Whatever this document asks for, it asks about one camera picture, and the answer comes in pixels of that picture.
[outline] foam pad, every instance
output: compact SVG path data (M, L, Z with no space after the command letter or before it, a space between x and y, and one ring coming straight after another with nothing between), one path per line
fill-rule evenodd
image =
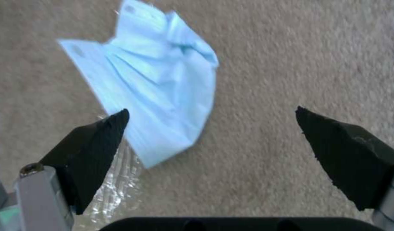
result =
M128 110L77 127L40 163L56 169L69 206L82 214L104 181L129 120Z
M394 149L360 126L298 107L297 122L324 170L357 209L374 209L394 176Z

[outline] surgical face mask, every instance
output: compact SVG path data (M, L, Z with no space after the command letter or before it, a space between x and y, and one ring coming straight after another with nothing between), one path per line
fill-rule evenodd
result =
M129 110L125 138L144 167L198 139L213 107L218 60L175 12L125 0L107 43L59 43L107 114Z

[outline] beige carpet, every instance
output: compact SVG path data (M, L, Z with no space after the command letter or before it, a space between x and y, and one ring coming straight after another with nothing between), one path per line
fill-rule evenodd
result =
M126 216L345 216L296 124L303 105L394 147L394 0L154 0L216 50L215 107L198 144L143 171ZM106 41L119 0L0 0L0 178L102 113L57 38Z

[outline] clear plastic bag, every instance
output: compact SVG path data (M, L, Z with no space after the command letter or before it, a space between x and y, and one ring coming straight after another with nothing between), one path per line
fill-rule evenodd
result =
M103 184L97 190L90 205L80 216L75 216L73 231L99 230L140 205L139 175L142 165L123 138L114 156Z

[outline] screw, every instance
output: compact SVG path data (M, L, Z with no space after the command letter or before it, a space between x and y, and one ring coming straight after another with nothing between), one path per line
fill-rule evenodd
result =
M41 171L44 171L44 166L42 164L40 163L28 164L20 170L20 178L24 178Z

